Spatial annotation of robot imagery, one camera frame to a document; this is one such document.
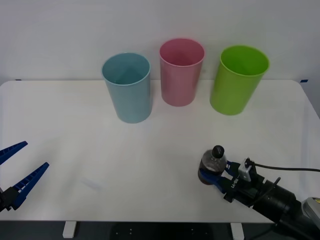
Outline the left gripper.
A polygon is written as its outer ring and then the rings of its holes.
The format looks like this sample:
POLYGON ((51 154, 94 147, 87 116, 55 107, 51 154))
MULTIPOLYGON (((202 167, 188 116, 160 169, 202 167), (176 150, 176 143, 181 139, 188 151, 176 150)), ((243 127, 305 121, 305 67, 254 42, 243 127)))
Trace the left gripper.
MULTIPOLYGON (((20 151, 22 148, 27 146, 28 143, 26 141, 19 142, 10 147, 0 150, 0 165, 2 165, 5 161, 11 158, 14 154, 20 151)), ((24 179, 16 183, 13 187, 9 187, 6 190, 0 189, 0 211, 10 210, 11 207, 14 210, 17 210, 22 203, 26 200, 27 195, 45 173, 47 168, 49 167, 49 163, 45 162, 24 179)))

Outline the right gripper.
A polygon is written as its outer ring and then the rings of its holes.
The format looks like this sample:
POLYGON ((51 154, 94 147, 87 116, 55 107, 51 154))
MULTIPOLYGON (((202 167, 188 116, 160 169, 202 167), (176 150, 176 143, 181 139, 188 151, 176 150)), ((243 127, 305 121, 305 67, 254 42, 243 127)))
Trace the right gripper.
POLYGON ((257 173, 254 165, 249 166, 248 176, 250 181, 243 180, 239 174, 240 163, 227 161, 225 171, 232 176, 230 183, 226 184, 224 189, 221 185, 222 180, 225 177, 220 175, 214 175, 206 172, 204 169, 198 169, 198 178, 205 185, 214 185, 224 195, 224 199, 228 202, 237 200, 247 207, 251 207, 255 204, 255 201, 261 194, 264 177, 257 173))

